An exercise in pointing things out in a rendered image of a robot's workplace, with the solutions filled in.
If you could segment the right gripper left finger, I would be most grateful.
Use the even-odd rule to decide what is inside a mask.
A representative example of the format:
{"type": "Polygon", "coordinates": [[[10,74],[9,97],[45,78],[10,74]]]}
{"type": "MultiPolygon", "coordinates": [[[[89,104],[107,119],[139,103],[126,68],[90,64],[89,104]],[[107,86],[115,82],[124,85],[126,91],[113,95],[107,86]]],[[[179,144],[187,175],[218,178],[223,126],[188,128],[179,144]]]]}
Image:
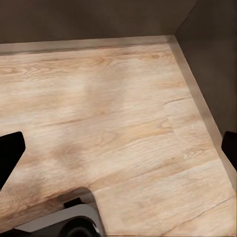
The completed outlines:
{"type": "Polygon", "coordinates": [[[0,137],[0,191],[26,150],[21,131],[0,137]]]}

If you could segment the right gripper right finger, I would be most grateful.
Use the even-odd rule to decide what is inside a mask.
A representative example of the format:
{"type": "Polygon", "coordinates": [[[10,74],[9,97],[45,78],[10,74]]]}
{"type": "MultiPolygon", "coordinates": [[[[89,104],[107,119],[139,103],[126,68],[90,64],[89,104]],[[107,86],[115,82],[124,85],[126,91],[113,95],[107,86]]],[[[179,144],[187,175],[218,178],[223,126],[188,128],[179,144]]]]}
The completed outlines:
{"type": "Polygon", "coordinates": [[[237,133],[226,131],[221,149],[237,171],[237,133]]]}

